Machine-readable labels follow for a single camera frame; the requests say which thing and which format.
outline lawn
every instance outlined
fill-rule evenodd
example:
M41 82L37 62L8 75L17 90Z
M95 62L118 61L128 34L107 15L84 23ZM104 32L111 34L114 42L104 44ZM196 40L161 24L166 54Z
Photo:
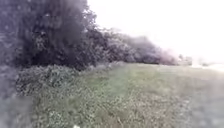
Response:
M33 67L21 71L18 87L33 99L34 128L184 128L192 98L215 74L144 64Z

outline bush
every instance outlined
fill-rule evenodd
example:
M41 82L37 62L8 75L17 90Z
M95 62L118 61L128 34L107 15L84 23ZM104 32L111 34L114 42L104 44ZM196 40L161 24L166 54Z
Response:
M16 64L62 65L84 70L98 63L174 64L145 37L133 38L95 25L96 15L86 0L11 0L20 9L18 39L22 42Z
M31 95L40 89L66 85L77 75L76 70L62 66L32 67L20 72L16 88L23 95Z

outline grass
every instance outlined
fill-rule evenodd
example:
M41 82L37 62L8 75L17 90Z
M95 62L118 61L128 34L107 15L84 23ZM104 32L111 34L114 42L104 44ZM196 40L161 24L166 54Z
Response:
M33 98L35 128L178 128L189 126L192 96L216 74L143 64L34 67L21 71L18 87Z

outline vegetation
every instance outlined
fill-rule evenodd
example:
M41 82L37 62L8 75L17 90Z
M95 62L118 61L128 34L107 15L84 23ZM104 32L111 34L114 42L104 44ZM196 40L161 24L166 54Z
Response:
M176 64L174 57L145 37L100 30L86 0L10 2L11 10L18 13L16 35L22 44L17 66L62 65L84 70L114 61Z
M19 86L23 94L34 97L34 128L173 128L192 124L189 101L216 75L142 64L110 64L80 73L49 66L24 69L18 85L23 85ZM44 86L35 90L30 85Z

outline sky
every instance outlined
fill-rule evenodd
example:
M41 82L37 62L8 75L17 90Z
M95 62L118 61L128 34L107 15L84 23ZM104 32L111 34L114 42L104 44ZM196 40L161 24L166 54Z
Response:
M96 22L164 49L224 62L222 0L88 0Z

